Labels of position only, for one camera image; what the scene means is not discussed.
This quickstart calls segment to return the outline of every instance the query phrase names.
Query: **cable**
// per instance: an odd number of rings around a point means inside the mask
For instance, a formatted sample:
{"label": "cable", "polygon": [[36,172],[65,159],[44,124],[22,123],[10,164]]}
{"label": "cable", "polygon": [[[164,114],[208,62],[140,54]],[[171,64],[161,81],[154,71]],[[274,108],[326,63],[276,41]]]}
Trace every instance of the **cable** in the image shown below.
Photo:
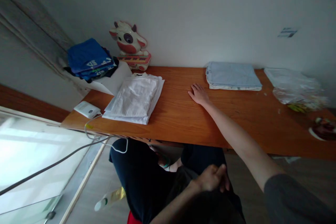
{"label": "cable", "polygon": [[[89,134],[88,134],[88,132],[86,131],[86,126],[89,124],[89,122],[91,122],[91,121],[93,121],[94,119],[96,119],[96,118],[102,116],[102,113],[99,112],[98,114],[99,114],[98,116],[93,117],[92,119],[90,119],[90,120],[84,125],[84,131],[85,131],[86,136],[87,136],[89,139],[92,139],[93,141],[95,141],[95,140],[96,140],[97,138],[99,138],[99,137],[93,137],[93,138],[89,137]],[[117,151],[117,152],[119,152],[119,153],[121,153],[121,154],[125,154],[125,153],[127,152],[127,150],[128,150],[128,139],[127,139],[127,138],[126,138],[126,150],[125,150],[124,152],[122,152],[122,151],[120,151],[120,150],[117,150],[114,146],[112,146],[112,145],[110,145],[110,144],[107,144],[107,143],[102,143],[102,144],[111,146],[115,151]]]}
{"label": "cable", "polygon": [[[84,126],[84,131],[85,131],[86,136],[87,136],[89,139],[93,140],[93,141],[96,141],[98,138],[101,138],[101,137],[100,137],[100,136],[97,136],[97,137],[94,137],[94,138],[89,137],[88,132],[86,131],[86,126],[87,126],[87,124],[88,124],[89,122],[91,122],[93,119],[96,119],[96,118],[98,118],[98,117],[100,117],[100,116],[102,116],[101,113],[100,113],[100,115],[98,115],[98,116],[92,118],[90,121],[88,121],[88,122],[85,124],[85,126]],[[72,156],[73,154],[75,154],[77,151],[79,151],[79,150],[81,150],[81,149],[83,149],[83,148],[89,147],[89,146],[91,146],[91,145],[95,145],[95,144],[102,143],[102,144],[104,144],[104,145],[111,146],[111,147],[112,147],[115,151],[117,151],[117,152],[120,152],[120,153],[122,153],[122,154],[125,154],[125,153],[127,152],[127,150],[128,150],[128,139],[126,139],[126,140],[127,140],[127,142],[126,142],[126,150],[125,150],[124,152],[122,152],[122,151],[120,151],[120,150],[117,150],[116,148],[114,148],[114,147],[113,147],[112,145],[110,145],[110,144],[103,143],[105,140],[109,140],[111,137],[112,137],[112,136],[108,136],[108,137],[104,138],[103,140],[99,140],[98,142],[92,142],[92,143],[89,143],[89,144],[84,145],[84,146],[82,146],[82,147],[79,147],[78,149],[74,150],[73,152],[71,152],[71,153],[70,153],[69,155],[67,155],[66,157],[62,158],[61,160],[58,160],[56,163],[53,163],[52,165],[49,165],[48,167],[46,167],[46,168],[44,168],[44,169],[42,169],[42,170],[39,170],[38,172],[35,172],[34,174],[32,174],[32,175],[30,175],[30,176],[28,176],[28,177],[26,177],[26,178],[24,178],[24,179],[22,179],[22,180],[16,182],[15,184],[13,184],[13,185],[11,185],[11,186],[9,186],[9,187],[3,189],[2,191],[0,191],[0,196],[3,195],[3,194],[5,194],[5,193],[8,192],[8,191],[14,189],[15,187],[18,187],[18,186],[21,185],[22,183],[24,183],[24,182],[26,182],[26,181],[28,181],[28,180],[30,180],[30,179],[36,177],[37,175],[39,175],[39,174],[41,174],[41,173],[43,173],[43,172],[49,170],[50,168],[53,168],[54,166],[56,166],[56,165],[62,163],[64,160],[66,160],[66,159],[68,159],[69,157],[71,157],[71,156]]]}
{"label": "cable", "polygon": [[68,159],[69,157],[71,157],[71,156],[72,156],[73,154],[75,154],[77,151],[79,151],[79,150],[81,150],[81,149],[83,149],[83,148],[85,148],[85,147],[89,147],[89,146],[91,146],[91,145],[99,144],[99,143],[105,141],[106,139],[107,139],[107,138],[104,138],[103,140],[99,140],[98,142],[89,143],[89,144],[87,144],[87,145],[84,145],[84,146],[82,146],[82,147],[79,147],[77,150],[71,152],[68,156],[62,158],[61,160],[57,161],[56,163],[53,163],[52,165],[49,165],[48,167],[46,167],[46,168],[44,168],[44,169],[42,169],[42,170],[39,170],[38,172],[35,172],[34,174],[32,174],[32,175],[30,175],[30,176],[28,176],[28,177],[26,177],[26,178],[24,178],[24,179],[22,179],[22,180],[16,182],[15,184],[13,184],[13,185],[7,187],[6,189],[3,189],[2,191],[0,191],[0,196],[3,195],[3,194],[5,194],[5,193],[8,192],[8,191],[14,189],[15,187],[21,185],[22,183],[24,183],[24,182],[26,182],[26,181],[28,181],[28,180],[30,180],[30,179],[36,177],[37,175],[39,175],[39,174],[41,174],[41,173],[43,173],[43,172],[49,170],[50,168],[53,168],[54,166],[56,166],[56,165],[62,163],[64,160],[66,160],[66,159]]}

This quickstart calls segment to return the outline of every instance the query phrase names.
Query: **white device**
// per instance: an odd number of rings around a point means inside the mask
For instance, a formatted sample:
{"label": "white device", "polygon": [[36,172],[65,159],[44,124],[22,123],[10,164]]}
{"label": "white device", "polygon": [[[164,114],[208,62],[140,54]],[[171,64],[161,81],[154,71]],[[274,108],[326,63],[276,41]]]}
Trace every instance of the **white device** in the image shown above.
{"label": "white device", "polygon": [[73,109],[76,110],[78,113],[81,113],[83,116],[85,116],[89,119],[92,119],[97,114],[101,114],[99,108],[97,108],[96,106],[93,106],[92,104],[90,104],[86,101],[82,101],[81,103],[79,103]]}

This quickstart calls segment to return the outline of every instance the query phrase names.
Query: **cow figurine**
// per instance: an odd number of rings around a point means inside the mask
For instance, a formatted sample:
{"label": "cow figurine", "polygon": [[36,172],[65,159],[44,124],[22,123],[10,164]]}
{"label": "cow figurine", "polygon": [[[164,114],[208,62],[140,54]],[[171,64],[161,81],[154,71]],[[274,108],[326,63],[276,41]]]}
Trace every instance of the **cow figurine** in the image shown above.
{"label": "cow figurine", "polygon": [[137,33],[137,26],[131,27],[122,21],[114,22],[114,26],[115,28],[110,30],[110,35],[120,48],[118,59],[126,61],[131,69],[145,71],[151,55],[148,51],[141,50],[147,46],[147,41]]}

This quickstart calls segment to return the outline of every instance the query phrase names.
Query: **person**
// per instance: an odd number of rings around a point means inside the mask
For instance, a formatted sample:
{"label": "person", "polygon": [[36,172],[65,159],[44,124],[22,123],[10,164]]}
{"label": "person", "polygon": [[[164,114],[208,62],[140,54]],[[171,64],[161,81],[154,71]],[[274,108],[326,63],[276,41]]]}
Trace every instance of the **person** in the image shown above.
{"label": "person", "polygon": [[[198,84],[190,97],[212,117],[264,193],[272,223],[336,223],[336,214],[288,176],[237,123],[222,113]],[[125,151],[126,139],[113,146]],[[185,145],[181,158],[165,171],[146,143],[128,139],[125,154],[111,148],[127,202],[143,224],[245,223],[239,197],[227,173],[223,150]]]}

